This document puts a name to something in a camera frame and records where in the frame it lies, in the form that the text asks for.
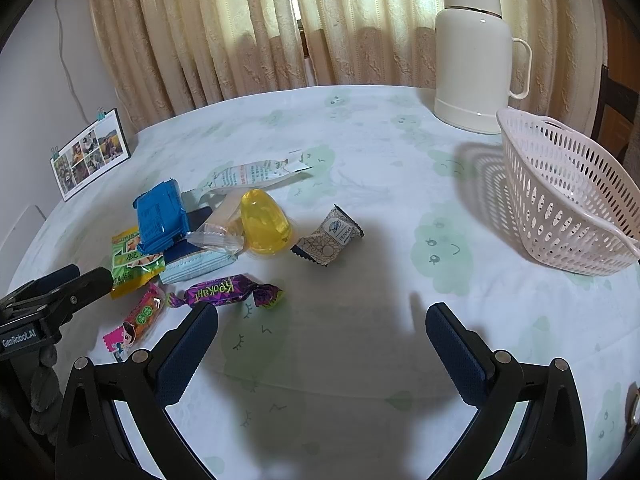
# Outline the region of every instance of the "chair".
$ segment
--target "chair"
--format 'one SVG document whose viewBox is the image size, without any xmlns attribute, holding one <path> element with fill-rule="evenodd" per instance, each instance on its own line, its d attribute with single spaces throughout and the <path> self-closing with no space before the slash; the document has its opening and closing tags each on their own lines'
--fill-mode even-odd
<svg viewBox="0 0 640 480">
<path fill-rule="evenodd" d="M 636 117 L 636 109 L 638 108 L 638 92 L 623 84 L 614 81 L 609 77 L 609 67 L 602 66 L 600 72 L 600 92 L 598 94 L 598 107 L 596 109 L 596 117 L 593 121 L 593 130 L 591 139 L 598 142 L 600 137 L 600 129 L 602 127 L 602 118 L 604 116 L 604 107 L 608 105 L 622 115 L 630 123 L 634 122 Z M 620 150 L 616 156 L 620 164 L 625 160 L 628 143 Z"/>
</svg>

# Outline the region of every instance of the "tablecloth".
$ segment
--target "tablecloth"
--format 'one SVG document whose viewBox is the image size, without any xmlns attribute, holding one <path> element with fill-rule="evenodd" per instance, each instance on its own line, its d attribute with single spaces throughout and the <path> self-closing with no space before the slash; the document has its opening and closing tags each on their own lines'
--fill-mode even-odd
<svg viewBox="0 0 640 480">
<path fill-rule="evenodd" d="M 313 168 L 270 189 L 296 233 L 313 231 L 335 203 L 365 237 L 326 268 L 292 253 L 242 254 L 203 276 L 245 272 L 286 293 L 270 311 L 220 307 L 217 337 L 167 408 L 210 471 L 234 480 L 430 475 L 475 412 L 424 331 L 426 308 L 444 301 L 492 349 L 569 362 L 589 478 L 599 478 L 620 452 L 626 391 L 640 378 L 639 266 L 592 278 L 531 260 L 514 230 L 500 136 L 443 124 L 432 101 L 412 88 L 305 88 L 149 127 L 131 160 L 56 207 L 12 286 L 69 263 L 108 267 L 111 236 L 135 225 L 131 203 L 163 180 L 191 189 L 233 164 L 301 149 Z M 63 388 L 77 357 L 111 361 L 101 336 L 139 296 L 103 298 L 63 326 Z M 187 311 L 167 311 L 148 346 Z M 118 410 L 141 464 L 161 477 L 126 406 Z M 500 467 L 523 412 L 519 404 L 484 474 Z"/>
</svg>

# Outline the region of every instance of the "blue snack package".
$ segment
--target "blue snack package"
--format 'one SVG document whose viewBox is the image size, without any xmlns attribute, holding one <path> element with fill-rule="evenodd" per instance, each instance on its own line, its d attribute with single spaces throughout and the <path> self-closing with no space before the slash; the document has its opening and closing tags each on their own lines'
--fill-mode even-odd
<svg viewBox="0 0 640 480">
<path fill-rule="evenodd" d="M 138 213 L 142 254 L 156 254 L 183 240 L 189 232 L 187 213 L 180 200 L 178 183 L 161 182 L 133 201 Z"/>
</svg>

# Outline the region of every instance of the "light blue package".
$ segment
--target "light blue package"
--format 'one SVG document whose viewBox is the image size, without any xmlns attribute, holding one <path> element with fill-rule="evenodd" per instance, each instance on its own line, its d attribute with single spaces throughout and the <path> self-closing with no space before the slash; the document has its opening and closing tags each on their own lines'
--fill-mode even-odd
<svg viewBox="0 0 640 480">
<path fill-rule="evenodd" d="M 166 269 L 160 273 L 160 280 L 165 285 L 184 282 L 228 266 L 237 259 L 236 254 L 199 251 L 168 264 Z"/>
</svg>

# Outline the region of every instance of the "candy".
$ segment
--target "candy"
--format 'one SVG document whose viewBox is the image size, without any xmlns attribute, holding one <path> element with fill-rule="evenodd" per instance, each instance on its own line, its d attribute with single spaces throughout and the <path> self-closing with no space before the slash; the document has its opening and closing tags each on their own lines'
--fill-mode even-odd
<svg viewBox="0 0 640 480">
<path fill-rule="evenodd" d="M 102 337 L 107 350 L 114 354 L 116 361 L 126 360 L 133 343 L 142 341 L 145 333 L 156 322 L 165 301 L 166 297 L 162 289 L 155 283 L 149 283 L 145 295 L 125 318 L 122 325 Z"/>
<path fill-rule="evenodd" d="M 219 306 L 244 301 L 250 294 L 254 295 L 255 306 L 271 308 L 278 302 L 283 293 L 275 285 L 270 285 L 269 283 L 259 285 L 252 282 L 244 274 L 236 274 L 228 278 L 193 285 L 184 292 L 183 300 L 171 293 L 168 301 L 171 306 L 181 306 L 185 303 L 193 306 L 199 301 Z"/>
<path fill-rule="evenodd" d="M 111 239 L 111 275 L 113 276 L 111 297 L 113 299 L 145 285 L 152 277 L 164 270 L 162 254 L 141 254 L 137 250 L 139 241 L 140 232 L 137 227 Z"/>
<path fill-rule="evenodd" d="M 292 235 L 291 225 L 282 209 L 261 189 L 247 191 L 240 202 L 244 236 L 249 249 L 258 254 L 275 254 Z"/>
<path fill-rule="evenodd" d="M 352 238 L 362 238 L 364 232 L 338 206 L 334 206 L 320 227 L 309 236 L 300 238 L 291 251 L 316 264 L 331 263 Z"/>
</svg>

